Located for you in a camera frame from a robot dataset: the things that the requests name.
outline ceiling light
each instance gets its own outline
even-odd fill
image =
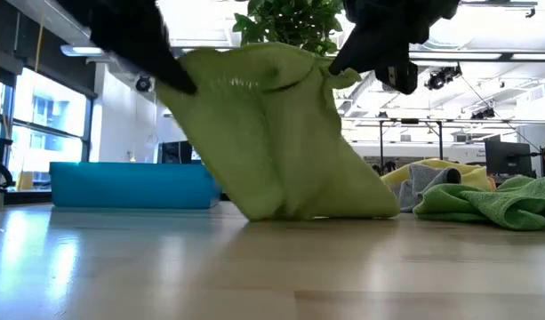
[[[195,47],[186,47],[186,46],[181,46],[179,47],[184,53],[189,53],[189,52],[193,52],[194,50],[197,50],[197,49],[211,49],[211,50],[215,50],[215,51],[218,51],[218,52],[227,52],[231,49],[235,49],[233,47],[228,47],[228,48],[225,48],[225,47],[219,47],[219,46],[208,46],[208,45],[201,45],[201,46],[195,46]]]
[[[484,120],[484,119],[491,119],[495,117],[495,110],[491,107],[487,107],[481,111],[474,112],[471,115],[471,120]]]
[[[545,60],[545,53],[516,53],[513,60]]]
[[[62,53],[68,57],[101,57],[104,51],[97,47],[75,47],[72,45],[62,45]]]
[[[425,83],[424,85],[429,90],[440,90],[444,88],[445,85],[451,83],[453,79],[461,76],[461,68],[460,67],[447,67],[442,68],[438,72],[432,72],[430,73],[430,79]]]
[[[416,61],[416,64],[419,67],[456,67],[458,66],[458,63],[454,61],[423,60],[423,61]]]

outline black cable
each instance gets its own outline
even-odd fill
[[[466,77],[465,76],[461,76],[461,78],[464,80],[464,82],[468,85],[469,89],[471,89],[471,91],[473,91],[476,96],[482,101],[484,102],[484,104],[486,106],[489,106],[489,103],[487,103],[487,101],[485,101],[484,98],[482,98],[482,96],[476,91],[476,89],[474,89],[474,87],[468,82],[468,80],[466,80]],[[529,139],[527,139],[523,134],[521,134],[520,132],[517,131],[517,129],[515,129],[513,127],[513,125],[511,125],[508,120],[506,119],[503,119],[496,111],[495,109],[493,109],[493,113],[495,113],[495,115],[497,117],[499,117],[509,128],[511,128],[511,130],[513,130],[517,135],[519,135],[521,138],[523,138],[523,140],[527,141],[527,143],[529,143],[531,146],[533,146],[533,148],[535,148],[535,150],[541,152],[541,150],[539,148],[537,148],[531,141],[529,141]]]

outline yellow towel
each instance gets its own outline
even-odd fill
[[[485,167],[479,165],[465,165],[465,164],[455,164],[449,161],[438,160],[438,159],[428,159],[417,162],[417,164],[425,164],[432,168],[442,169],[442,168],[456,168],[461,173],[461,184],[470,186],[473,188],[479,188],[485,191],[493,191],[494,188],[492,183],[487,177],[487,171]],[[386,174],[382,177],[382,181],[387,186],[394,186],[396,184],[402,183],[408,179],[408,166],[404,166],[396,171]]]

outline computer monitor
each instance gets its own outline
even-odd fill
[[[531,176],[531,148],[526,143],[485,142],[487,173]]]
[[[157,156],[159,164],[191,164],[193,147],[187,141],[161,143]]]

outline lime green cloth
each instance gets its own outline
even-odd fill
[[[249,220],[371,218],[397,200],[341,137],[332,88],[360,80],[285,44],[180,58],[198,86],[188,96],[158,85],[205,165]]]
[[[430,188],[414,210],[424,220],[491,221],[511,230],[545,228],[545,178],[516,177],[496,191],[443,184]]]

